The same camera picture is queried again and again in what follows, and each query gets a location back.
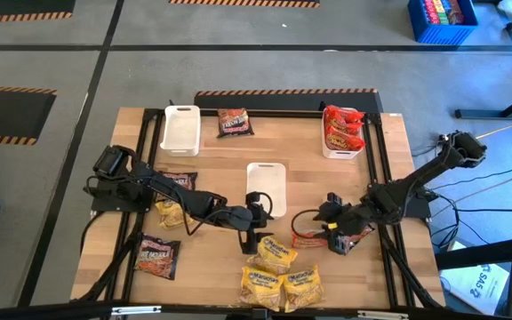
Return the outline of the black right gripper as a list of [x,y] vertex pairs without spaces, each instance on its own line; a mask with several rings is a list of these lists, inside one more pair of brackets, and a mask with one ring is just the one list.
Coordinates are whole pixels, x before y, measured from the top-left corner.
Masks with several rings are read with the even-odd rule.
[[331,208],[331,216],[328,218],[328,211],[319,208],[314,221],[327,221],[324,227],[322,238],[328,243],[330,251],[339,255],[344,254],[344,236],[358,235],[362,232],[366,223],[353,210],[355,206],[343,204],[341,198],[333,192],[327,194],[328,204]]

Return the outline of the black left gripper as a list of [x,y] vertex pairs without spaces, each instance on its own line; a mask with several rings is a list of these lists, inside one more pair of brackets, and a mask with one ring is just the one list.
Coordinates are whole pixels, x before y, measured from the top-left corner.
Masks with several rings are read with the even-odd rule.
[[258,251],[258,245],[262,238],[266,236],[272,236],[274,233],[256,232],[256,228],[265,227],[265,217],[267,220],[274,220],[272,216],[272,209],[268,212],[264,210],[262,204],[260,204],[261,192],[251,192],[246,195],[246,210],[250,213],[244,220],[248,221],[248,226],[245,230],[238,231],[238,240],[242,250],[242,254],[250,255],[256,254]]

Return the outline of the yellow Maruchan ramen pack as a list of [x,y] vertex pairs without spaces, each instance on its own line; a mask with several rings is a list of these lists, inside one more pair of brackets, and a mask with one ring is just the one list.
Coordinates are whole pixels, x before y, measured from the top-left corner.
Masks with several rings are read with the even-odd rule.
[[289,271],[297,256],[295,250],[281,244],[272,236],[265,236],[257,246],[257,253],[247,263],[253,268],[282,275]]
[[162,199],[156,202],[156,208],[160,215],[159,225],[165,229],[191,224],[194,221],[182,211],[180,205],[170,199]]
[[324,288],[317,265],[299,272],[281,275],[281,278],[284,285],[286,313],[324,300]]
[[283,278],[256,268],[243,267],[239,301],[273,311],[280,308]]

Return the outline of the black Fire Noodle ramen pack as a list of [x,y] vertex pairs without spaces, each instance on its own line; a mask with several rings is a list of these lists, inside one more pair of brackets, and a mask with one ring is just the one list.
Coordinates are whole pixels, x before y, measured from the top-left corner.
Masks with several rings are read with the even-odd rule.
[[358,235],[344,236],[344,254],[347,255],[354,247],[356,247],[366,236],[375,230],[370,224],[367,224],[362,232]]
[[134,269],[174,280],[179,252],[180,241],[166,241],[159,237],[143,235]]
[[[173,180],[175,183],[180,184],[182,187],[189,190],[196,189],[197,172],[161,172],[167,178]],[[164,187],[159,181],[153,181],[152,186],[156,192],[161,191],[160,198],[163,200],[176,200],[177,197],[174,192],[169,192],[168,187]]]
[[221,108],[217,110],[219,120],[218,138],[253,135],[254,131],[245,108]]

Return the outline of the white plastic bin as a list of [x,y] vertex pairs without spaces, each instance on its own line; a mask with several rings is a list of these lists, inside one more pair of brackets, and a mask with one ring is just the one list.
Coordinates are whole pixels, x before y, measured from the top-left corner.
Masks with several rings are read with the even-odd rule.
[[164,133],[160,148],[169,156],[197,156],[201,137],[198,106],[168,106],[164,109]]
[[[340,151],[340,150],[332,150],[332,149],[329,149],[326,145],[325,145],[325,127],[324,127],[324,120],[325,120],[325,112],[323,111],[323,116],[322,116],[322,121],[323,121],[323,124],[322,124],[322,133],[323,133],[323,154],[325,157],[327,158],[332,158],[332,159],[351,159],[353,157],[355,157],[360,151],[363,150],[363,148],[360,150],[360,151]],[[362,129],[360,130],[359,134],[357,135],[358,137],[363,138],[363,128],[364,128],[364,119],[362,121],[363,123],[363,127]]]
[[246,167],[246,193],[254,191],[264,193],[260,204],[272,216],[282,218],[287,211],[286,205],[286,169],[280,163],[250,163]]

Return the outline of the black hazard-striped floor mat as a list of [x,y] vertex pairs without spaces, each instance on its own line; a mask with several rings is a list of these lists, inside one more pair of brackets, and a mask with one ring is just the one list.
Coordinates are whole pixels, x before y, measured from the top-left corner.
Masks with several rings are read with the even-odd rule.
[[0,0],[0,22],[68,19],[75,6],[76,0]]
[[34,146],[56,98],[54,89],[0,86],[0,144]]
[[198,4],[198,5],[225,5],[225,6],[259,6],[283,8],[310,8],[320,7],[320,0],[168,0],[169,4]]
[[373,88],[200,91],[194,102],[200,108],[318,111],[324,103],[367,113],[383,111]]

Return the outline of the black floor bar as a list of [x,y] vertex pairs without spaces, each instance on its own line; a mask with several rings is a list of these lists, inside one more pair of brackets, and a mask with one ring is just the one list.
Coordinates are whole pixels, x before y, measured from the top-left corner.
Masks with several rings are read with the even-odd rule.
[[494,244],[440,252],[435,255],[435,259],[439,270],[508,262],[512,260],[512,239]]

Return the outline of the white printed cardboard box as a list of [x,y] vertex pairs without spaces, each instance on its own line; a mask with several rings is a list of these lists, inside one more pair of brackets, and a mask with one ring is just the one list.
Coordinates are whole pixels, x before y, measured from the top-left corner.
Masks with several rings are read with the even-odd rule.
[[482,314],[493,316],[509,272],[496,264],[442,270],[445,290]]

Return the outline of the blue plastic crate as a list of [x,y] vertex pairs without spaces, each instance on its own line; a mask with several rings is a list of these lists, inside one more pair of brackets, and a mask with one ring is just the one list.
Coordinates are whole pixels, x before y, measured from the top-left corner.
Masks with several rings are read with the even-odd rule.
[[419,43],[460,45],[478,26],[472,0],[409,0],[407,9]]

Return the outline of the black aluminium rig frame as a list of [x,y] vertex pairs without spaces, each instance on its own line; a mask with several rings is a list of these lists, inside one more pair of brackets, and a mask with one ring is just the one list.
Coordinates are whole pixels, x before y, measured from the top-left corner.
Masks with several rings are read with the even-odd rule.
[[[349,160],[326,158],[322,153],[319,117],[252,117],[251,137],[217,138],[217,120],[202,120],[201,146],[195,157],[168,156],[160,147],[164,114],[160,110],[121,108],[112,142],[128,148],[144,147],[143,156],[158,170],[197,172],[196,186],[242,204],[246,194],[246,167],[250,163],[280,163],[286,169],[285,216],[269,222],[267,230],[282,244],[289,244],[293,230],[316,226],[313,211],[333,192],[356,203],[373,182],[401,178],[412,169],[404,119],[383,114],[370,129],[372,147]],[[242,268],[247,258],[233,230],[203,226],[188,236],[183,228],[159,225],[156,210],[123,215],[105,212],[89,228],[76,272],[72,297],[83,296],[112,260],[117,247],[140,224],[144,233],[181,243],[176,277],[167,280],[134,269],[125,260],[111,294],[133,305],[157,305],[163,312],[247,312],[239,301]],[[302,249],[294,270],[318,266],[324,300],[310,312],[320,316],[350,316],[358,310],[390,309],[383,253],[377,233],[365,237],[349,254],[340,256],[326,248]]]

